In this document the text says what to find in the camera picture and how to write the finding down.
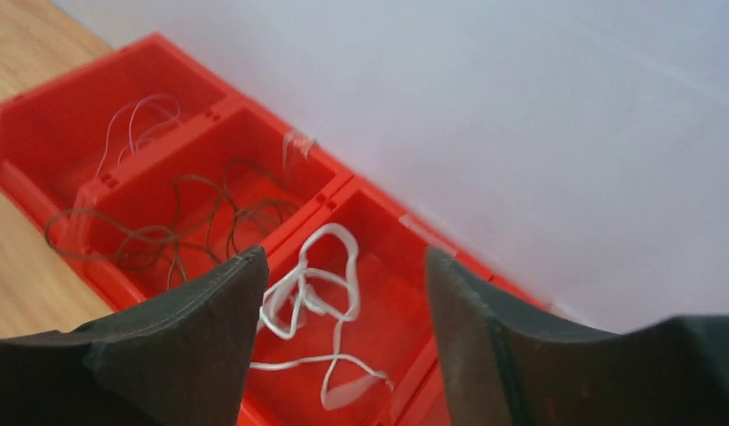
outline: tangled cord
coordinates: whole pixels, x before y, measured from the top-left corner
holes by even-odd
[[[160,105],[159,102],[170,102],[175,106],[175,112],[169,111],[165,106]],[[142,110],[144,107],[149,107],[155,112],[159,113],[163,116],[163,121],[158,122],[151,126],[149,129],[145,130],[141,135],[138,137],[134,136],[134,120],[137,117],[137,113]],[[118,159],[117,163],[121,164],[121,160],[128,152],[130,155],[134,155],[143,145],[146,145],[153,140],[155,140],[152,135],[155,134],[156,131],[161,129],[167,129],[169,127],[172,127],[174,125],[176,126],[182,126],[184,123],[181,122],[180,116],[181,116],[181,104],[179,104],[178,100],[173,97],[172,95],[169,95],[167,93],[158,93],[155,95],[150,95],[147,97],[144,97],[142,100],[130,102],[124,106],[122,106],[118,111],[113,114],[113,117],[111,117],[110,122],[107,125],[106,130],[106,140],[105,140],[105,150],[103,151],[102,158],[100,158],[100,163],[98,164],[98,168],[95,170],[95,177],[99,176],[100,172],[103,170],[103,166],[105,165],[105,161],[108,155],[108,151],[110,150],[110,139],[111,139],[111,133],[113,132],[113,125],[118,120],[119,117],[122,116],[122,114],[126,111],[131,110],[131,115],[129,117],[129,126],[127,131],[128,141],[129,143],[121,148],[121,151],[118,153]]]
[[[325,235],[334,235],[341,240],[348,252],[348,260],[345,264],[345,278],[332,272],[309,267],[309,260],[306,252],[320,238]],[[282,279],[273,284],[264,294],[262,307],[259,309],[259,322],[257,332],[264,327],[270,329],[275,335],[283,340],[290,340],[303,324],[299,324],[302,307],[317,315],[330,315],[337,320],[333,329],[333,353],[315,357],[307,357],[282,363],[252,362],[251,368],[265,371],[278,371],[300,366],[313,362],[330,362],[327,373],[322,379],[320,389],[320,400],[326,410],[334,410],[347,406],[358,399],[367,389],[380,380],[385,380],[392,390],[392,383],[383,371],[376,371],[365,364],[362,360],[353,355],[341,353],[341,335],[345,322],[354,322],[359,317],[361,309],[361,294],[359,291],[359,279],[357,277],[356,262],[359,255],[359,244],[356,238],[345,227],[339,224],[327,224],[314,232],[299,250],[298,264],[287,273]],[[326,280],[344,288],[348,294],[348,309],[346,312],[337,310],[332,305],[322,300],[307,279],[316,278]],[[287,302],[291,301],[293,310],[291,321],[287,327],[280,324],[277,318],[278,311]],[[336,368],[339,360],[349,361],[363,369],[367,375],[360,379],[337,386],[328,390],[330,377]]]
[[[69,258],[74,258],[84,261],[99,261],[99,260],[113,260],[115,264],[124,270],[130,271],[144,271],[152,268],[158,262],[158,260],[165,260],[169,266],[168,275],[166,279],[166,289],[170,289],[173,281],[173,274],[178,270],[178,275],[182,279],[182,282],[188,280],[188,273],[186,271],[186,265],[184,259],[181,256],[183,250],[195,250],[204,253],[215,265],[220,264],[221,260],[226,260],[232,254],[240,252],[240,248],[236,244],[236,234],[239,228],[246,224],[253,224],[263,235],[268,235],[273,229],[277,228],[282,224],[288,217],[290,217],[297,209],[297,206],[285,200],[276,199],[263,199],[250,205],[241,207],[234,200],[229,190],[228,175],[230,169],[237,165],[242,164],[255,170],[257,173],[262,174],[266,178],[271,179],[277,186],[283,187],[281,182],[276,180],[267,171],[259,168],[256,164],[247,160],[236,158],[229,161],[223,168],[222,173],[222,185],[218,185],[215,182],[195,174],[187,174],[179,177],[175,177],[171,180],[170,184],[173,188],[173,192],[176,200],[176,208],[173,215],[173,219],[170,225],[146,225],[137,229],[130,229],[129,227],[121,224],[111,216],[99,212],[95,209],[85,208],[73,208],[61,211],[59,214],[53,216],[46,224],[44,228],[45,242],[59,255]],[[175,232],[174,229],[178,226],[181,213],[184,209],[183,201],[181,200],[181,192],[178,189],[178,184],[181,182],[197,182],[203,185],[209,186],[218,193],[218,197],[210,209],[209,214],[197,221],[196,224],[187,227],[182,232]],[[212,230],[215,223],[215,218],[220,211],[220,207],[223,202],[227,202],[233,212],[231,218],[231,226],[228,228],[228,234],[226,236],[226,250],[225,257],[223,259],[218,256],[217,253],[211,248],[212,247]],[[265,211],[268,209],[274,209],[276,217],[268,215]],[[107,254],[89,254],[89,253],[77,253],[70,250],[59,248],[55,243],[51,241],[50,232],[59,220],[65,217],[72,217],[76,215],[88,215],[95,217],[103,222],[112,225],[115,229],[125,235],[121,244],[113,253]],[[192,242],[183,241],[187,236],[197,232],[204,226],[207,229],[204,234],[203,244],[196,244]],[[126,249],[134,242],[138,241],[144,243],[152,248],[127,251]],[[167,248],[171,247],[171,256],[166,254]]]

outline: red plastic tray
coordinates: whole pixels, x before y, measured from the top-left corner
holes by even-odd
[[[80,188],[95,180],[116,111],[159,93],[178,100],[185,122],[240,96],[163,37],[149,36],[0,103],[0,189],[42,229],[74,206]],[[118,153],[128,136],[127,121],[119,120],[111,136],[110,152]],[[115,167],[115,157],[107,157],[103,172]],[[97,180],[106,177],[102,173]],[[64,232],[61,224],[52,238]]]
[[[319,396],[326,363],[275,372],[252,370],[244,404],[265,419],[266,423],[259,424],[395,424],[437,363],[424,284],[427,246],[452,250],[470,268],[480,265],[367,181],[355,177],[270,255],[271,283],[296,265],[302,244],[327,223],[345,226],[360,245],[361,314],[355,322],[345,324],[343,350],[374,369],[386,371],[395,390],[390,392],[382,383],[354,404],[328,412],[322,408]],[[335,239],[320,240],[308,255],[310,266],[343,274],[346,255]],[[492,276],[483,266],[474,271],[487,278]],[[342,289],[319,286],[316,290],[335,306],[345,306]],[[310,315],[306,326],[290,341],[260,333],[253,358],[283,362],[328,354],[334,326],[332,318]],[[341,363],[331,386],[361,374],[356,366]]]
[[[132,101],[159,93],[178,100],[182,125],[157,134],[120,162],[109,155],[96,174],[112,116]],[[108,152],[118,153],[128,143],[128,123],[120,121],[111,134]],[[297,263],[300,247],[319,227],[336,222],[348,228],[360,244],[362,307],[359,319],[344,326],[343,351],[388,372],[395,384],[394,391],[379,384],[354,404],[327,412],[319,399],[325,363],[280,372],[253,370],[242,424],[442,424],[440,370],[424,284],[427,246],[444,249],[484,280],[531,299],[309,140],[300,135],[286,139],[289,135],[294,133],[288,124],[152,35],[0,104],[0,190],[40,230],[71,208],[94,209],[130,229],[172,227],[176,217],[175,227],[183,230],[210,211],[217,193],[181,183],[177,208],[173,179],[195,174],[220,184],[224,167],[241,159],[244,163],[231,168],[227,179],[237,204],[269,197],[291,201],[298,209],[266,232],[241,228],[236,248],[262,244],[275,282]],[[224,253],[221,258],[232,213],[223,203],[210,228],[210,245]],[[206,232],[203,225],[186,242],[199,244]],[[88,256],[109,254],[126,237],[84,214],[60,220],[50,236],[62,249]],[[142,248],[137,243],[127,247]],[[345,251],[334,239],[323,239],[309,257],[311,266],[343,272]],[[182,250],[182,258],[189,278],[213,266],[200,252]],[[170,263],[162,259],[141,271],[123,269],[112,260],[66,260],[116,310],[167,289]],[[342,290],[320,286],[318,293],[345,304]],[[329,354],[333,326],[330,318],[309,315],[291,341],[261,333],[254,359]],[[339,363],[331,386],[359,376],[357,367]]]

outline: white surface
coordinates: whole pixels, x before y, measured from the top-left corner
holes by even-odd
[[[729,312],[729,1],[57,3],[162,31],[579,319]]]

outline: wooden table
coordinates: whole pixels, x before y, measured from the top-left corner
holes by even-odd
[[[0,100],[107,51],[47,0],[0,0]],[[0,337],[69,330],[108,313],[0,194]]]

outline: white string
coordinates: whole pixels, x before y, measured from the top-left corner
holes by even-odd
[[[172,113],[171,111],[168,111],[164,107],[157,104],[157,101],[162,101],[162,100],[172,101],[176,105],[176,112]],[[145,130],[139,136],[139,138],[135,139],[134,138],[134,129],[133,129],[134,128],[134,118],[137,116],[137,112],[139,112],[140,108],[142,108],[142,107],[153,108],[155,111],[158,111],[159,113],[161,113],[166,118],[166,120],[151,126],[149,129]],[[128,146],[125,146],[121,150],[121,152],[118,154],[118,163],[119,164],[121,163],[121,160],[123,158],[123,155],[127,151],[127,148],[132,154],[135,154],[141,146],[143,146],[144,144],[147,144],[153,140],[152,138],[150,138],[150,135],[153,134],[155,132],[155,130],[162,129],[164,127],[171,126],[173,124],[177,124],[179,126],[183,124],[179,118],[179,116],[181,115],[181,105],[176,100],[176,98],[174,98],[173,96],[171,96],[169,94],[159,93],[159,94],[155,94],[155,95],[150,95],[141,100],[138,100],[138,101],[135,100],[133,102],[130,102],[129,104],[122,106],[121,109],[119,109],[118,111],[116,111],[115,114],[113,114],[113,117],[111,117],[110,122],[107,125],[105,150],[103,151],[103,156],[100,159],[100,163],[98,164],[98,169],[95,171],[95,177],[99,176],[100,172],[102,171],[103,165],[105,164],[105,160],[108,155],[108,151],[110,150],[110,134],[111,134],[111,130],[113,129],[114,122],[118,119],[118,117],[121,116],[121,114],[123,114],[124,112],[126,112],[132,108],[133,108],[133,110],[131,111],[131,117],[129,118],[129,132],[128,132],[129,144],[128,144]]]
[[[309,261],[307,259],[306,252],[320,238],[328,234],[338,237],[338,239],[343,242],[345,249],[348,252],[348,260],[345,264],[345,278],[329,271],[310,268],[308,266]],[[363,394],[366,389],[371,387],[376,380],[385,380],[388,386],[392,389],[392,384],[388,380],[388,376],[385,372],[374,370],[361,359],[358,359],[353,355],[341,353],[343,324],[345,322],[354,322],[358,318],[361,308],[359,279],[356,271],[358,255],[359,244],[356,242],[356,238],[354,238],[351,232],[339,224],[324,225],[315,231],[305,241],[304,245],[301,246],[298,253],[298,264],[289,273],[287,273],[286,276],[273,284],[265,292],[262,307],[259,309],[257,332],[259,333],[262,328],[267,327],[270,331],[275,333],[275,335],[284,340],[292,339],[301,327],[299,319],[303,312],[302,307],[318,315],[330,315],[337,320],[336,326],[333,330],[332,354],[306,357],[282,363],[252,362],[250,364],[251,368],[259,370],[279,371],[298,367],[306,363],[329,361],[330,366],[327,373],[325,373],[325,377],[322,379],[322,388],[320,389],[320,400],[322,402],[322,406],[327,410],[350,404]],[[307,279],[310,278],[326,280],[345,288],[348,295],[348,309],[346,312],[343,313],[320,299],[314,291],[313,286],[307,282]],[[280,324],[277,314],[286,301],[291,301],[293,303],[293,309],[291,311],[291,322],[289,325],[284,327]],[[357,381],[340,385],[333,390],[328,390],[330,377],[333,375],[333,371],[335,370],[336,364],[339,360],[349,361],[356,364],[376,380],[358,379]],[[333,401],[333,398],[329,397],[330,394],[335,394],[337,401]]]
[[[317,145],[317,139],[309,139],[299,133],[297,130],[289,130],[283,136],[283,157],[282,165],[283,169],[288,171],[288,157],[289,157],[289,145],[293,145],[296,149],[301,152],[301,155],[306,159],[309,157],[309,151]]]

